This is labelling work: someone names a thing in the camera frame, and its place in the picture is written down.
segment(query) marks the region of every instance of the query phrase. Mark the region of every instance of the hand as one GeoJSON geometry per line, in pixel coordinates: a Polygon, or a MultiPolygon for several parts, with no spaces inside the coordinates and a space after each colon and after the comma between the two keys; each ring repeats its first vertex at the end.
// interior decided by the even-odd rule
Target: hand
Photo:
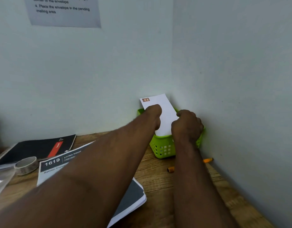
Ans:
{"type": "Polygon", "coordinates": [[[195,143],[204,129],[201,119],[189,110],[180,110],[177,116],[180,118],[171,124],[174,141],[186,139],[195,143]]]}
{"type": "Polygon", "coordinates": [[[155,123],[156,123],[155,130],[158,130],[161,125],[160,116],[162,114],[162,108],[160,107],[160,105],[156,104],[156,105],[151,105],[147,107],[145,110],[145,113],[155,118],[155,123]]]}

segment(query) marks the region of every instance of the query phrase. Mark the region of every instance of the red label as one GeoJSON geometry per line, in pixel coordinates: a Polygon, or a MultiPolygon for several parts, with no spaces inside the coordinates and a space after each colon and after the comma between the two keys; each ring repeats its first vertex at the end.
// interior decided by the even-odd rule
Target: red label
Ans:
{"type": "Polygon", "coordinates": [[[55,143],[55,145],[52,148],[51,152],[49,153],[48,157],[54,157],[54,156],[56,156],[56,154],[59,151],[59,148],[61,147],[62,143],[63,143],[62,141],[55,143]]]}

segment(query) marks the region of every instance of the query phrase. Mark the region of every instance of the white wall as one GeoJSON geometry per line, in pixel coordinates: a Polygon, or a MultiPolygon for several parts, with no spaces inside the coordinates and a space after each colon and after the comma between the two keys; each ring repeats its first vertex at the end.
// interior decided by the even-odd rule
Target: white wall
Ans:
{"type": "Polygon", "coordinates": [[[112,130],[139,98],[171,92],[173,0],[99,0],[102,29],[31,26],[0,0],[0,134],[26,139],[112,130]]]}
{"type": "Polygon", "coordinates": [[[207,127],[203,153],[292,227],[292,0],[174,0],[173,93],[207,127]]]}

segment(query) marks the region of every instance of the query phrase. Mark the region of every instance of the plastic bag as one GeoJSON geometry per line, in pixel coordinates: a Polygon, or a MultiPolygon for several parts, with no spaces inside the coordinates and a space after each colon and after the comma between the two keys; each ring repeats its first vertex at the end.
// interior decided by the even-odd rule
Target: plastic bag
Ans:
{"type": "Polygon", "coordinates": [[[15,174],[14,167],[9,167],[9,168],[0,170],[0,193],[3,191],[6,185],[10,182],[14,174],[15,174]]]}

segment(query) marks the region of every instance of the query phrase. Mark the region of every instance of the white envelope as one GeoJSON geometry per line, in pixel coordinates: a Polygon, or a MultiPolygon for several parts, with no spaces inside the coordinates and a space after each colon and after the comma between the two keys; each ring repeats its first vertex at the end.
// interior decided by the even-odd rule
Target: white envelope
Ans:
{"type": "Polygon", "coordinates": [[[177,116],[176,111],[172,107],[166,95],[161,94],[152,97],[140,98],[140,101],[144,109],[155,104],[159,104],[161,106],[162,108],[162,114],[160,116],[161,125],[160,128],[155,131],[155,134],[157,136],[171,135],[171,123],[177,120],[179,117],[177,116]]]}

